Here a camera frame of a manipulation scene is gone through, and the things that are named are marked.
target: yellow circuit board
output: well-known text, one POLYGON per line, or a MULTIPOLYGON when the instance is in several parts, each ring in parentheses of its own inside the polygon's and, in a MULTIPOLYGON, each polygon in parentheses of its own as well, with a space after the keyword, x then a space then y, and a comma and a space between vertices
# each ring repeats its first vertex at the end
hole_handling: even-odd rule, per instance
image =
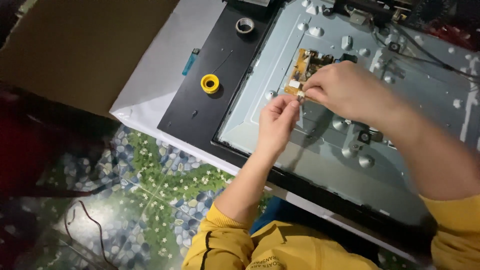
POLYGON ((331 64, 334 61, 332 55, 319 54, 314 50, 299 49, 299 56, 293 67, 292 74, 285 85, 284 91, 287 94, 297 96, 299 91, 303 91, 303 84, 317 72, 321 67, 331 64))

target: roll of tape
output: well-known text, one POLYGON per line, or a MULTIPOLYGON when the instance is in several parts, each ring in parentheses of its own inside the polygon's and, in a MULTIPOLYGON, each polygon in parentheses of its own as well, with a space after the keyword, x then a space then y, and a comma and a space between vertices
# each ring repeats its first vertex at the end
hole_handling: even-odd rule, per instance
POLYGON ((235 29, 238 33, 246 35, 253 31, 255 24, 249 18, 241 18, 235 24, 235 29))
POLYGON ((207 74, 200 81, 200 85, 202 86, 202 89, 205 91, 205 93, 213 94, 218 91, 220 82, 217 76, 213 74, 207 74))

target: tiled floor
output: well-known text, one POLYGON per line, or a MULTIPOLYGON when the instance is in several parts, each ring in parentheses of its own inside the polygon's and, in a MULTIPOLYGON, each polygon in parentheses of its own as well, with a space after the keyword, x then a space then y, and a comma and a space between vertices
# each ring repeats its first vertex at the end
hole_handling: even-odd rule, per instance
MULTIPOLYGON (((113 149, 106 149, 97 164, 64 154, 38 183, 82 191, 105 184, 100 193, 75 200, 9 202, 33 213, 42 232, 36 248, 18 259, 19 269, 32 261, 36 269, 109 269, 100 239, 106 259, 120 269, 180 269, 200 220, 232 176, 125 126, 112 144, 113 149), (102 226, 102 237, 79 201, 102 226)), ((269 197, 264 195, 259 214, 269 197)), ((387 252, 380 259, 385 269, 412 268, 387 252)))

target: person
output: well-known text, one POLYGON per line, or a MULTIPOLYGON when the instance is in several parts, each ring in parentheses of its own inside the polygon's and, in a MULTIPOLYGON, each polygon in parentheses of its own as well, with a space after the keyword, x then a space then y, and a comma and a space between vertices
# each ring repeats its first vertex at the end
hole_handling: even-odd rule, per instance
MULTIPOLYGON (((480 269, 480 171, 473 153, 357 64, 325 66, 303 89, 334 113, 391 138, 438 223, 431 245, 437 269, 480 269)), ((249 234, 299 106, 295 96, 280 95, 262 109, 256 149, 200 223, 183 269, 378 269, 372 260, 296 222, 273 220, 249 234)))

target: person's right hand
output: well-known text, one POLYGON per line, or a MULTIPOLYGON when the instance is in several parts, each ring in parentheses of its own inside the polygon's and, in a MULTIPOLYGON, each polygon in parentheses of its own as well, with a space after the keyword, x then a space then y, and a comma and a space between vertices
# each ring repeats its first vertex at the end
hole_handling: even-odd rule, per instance
POLYGON ((303 90, 334 113, 373 127, 403 104, 371 72, 350 61, 321 68, 303 90))

